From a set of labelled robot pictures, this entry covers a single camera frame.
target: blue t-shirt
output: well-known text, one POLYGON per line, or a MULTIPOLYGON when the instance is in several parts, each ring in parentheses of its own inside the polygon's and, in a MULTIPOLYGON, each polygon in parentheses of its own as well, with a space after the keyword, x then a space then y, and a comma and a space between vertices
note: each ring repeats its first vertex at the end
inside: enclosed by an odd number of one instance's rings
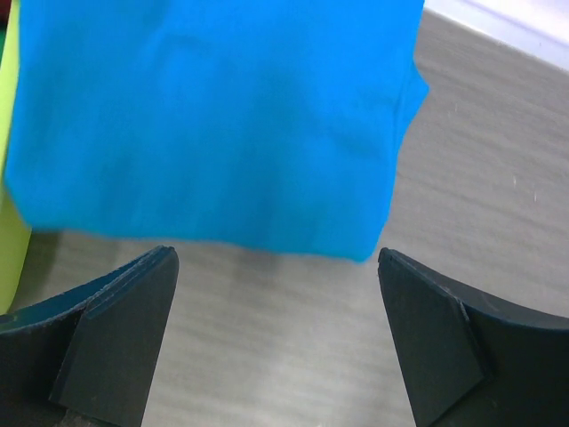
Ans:
POLYGON ((38 230, 365 260, 422 0, 26 0, 5 180, 38 230))

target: folded blue fabric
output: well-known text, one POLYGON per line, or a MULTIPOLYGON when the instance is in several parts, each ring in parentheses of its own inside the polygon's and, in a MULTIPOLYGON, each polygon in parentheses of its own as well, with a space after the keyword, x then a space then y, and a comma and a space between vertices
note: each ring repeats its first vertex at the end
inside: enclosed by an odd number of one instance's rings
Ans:
POLYGON ((362 261, 422 0, 26 0, 5 180, 38 230, 362 261))

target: wood-grain floor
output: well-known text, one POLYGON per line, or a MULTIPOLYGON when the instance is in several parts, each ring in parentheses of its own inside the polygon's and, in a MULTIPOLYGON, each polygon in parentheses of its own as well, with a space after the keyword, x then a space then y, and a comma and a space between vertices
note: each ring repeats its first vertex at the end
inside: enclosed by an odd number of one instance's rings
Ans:
MULTIPOLYGON (((569 76, 428 14, 416 58, 431 94, 381 245, 569 316, 569 76)), ((180 282, 145 426, 413 426, 375 260, 175 245, 180 282)), ((151 246, 34 236, 16 306, 151 246)))

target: blue cloth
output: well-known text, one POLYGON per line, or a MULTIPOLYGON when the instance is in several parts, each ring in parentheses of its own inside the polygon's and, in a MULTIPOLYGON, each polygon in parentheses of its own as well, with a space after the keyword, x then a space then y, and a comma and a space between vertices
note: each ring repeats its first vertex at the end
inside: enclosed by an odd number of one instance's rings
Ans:
POLYGON ((5 180, 38 230, 369 257, 422 0, 26 0, 5 180))

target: gray floor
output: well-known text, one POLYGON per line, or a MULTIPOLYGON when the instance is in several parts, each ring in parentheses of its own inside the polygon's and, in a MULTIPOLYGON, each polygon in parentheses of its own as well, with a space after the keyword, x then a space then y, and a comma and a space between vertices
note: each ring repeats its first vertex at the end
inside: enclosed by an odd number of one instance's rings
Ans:
MULTIPOLYGON (((400 156, 381 241, 569 316, 569 76, 425 16, 431 95, 400 156)), ((151 244, 33 238, 17 305, 151 244)), ((180 283, 144 425, 411 427, 376 261, 176 245, 180 283)))

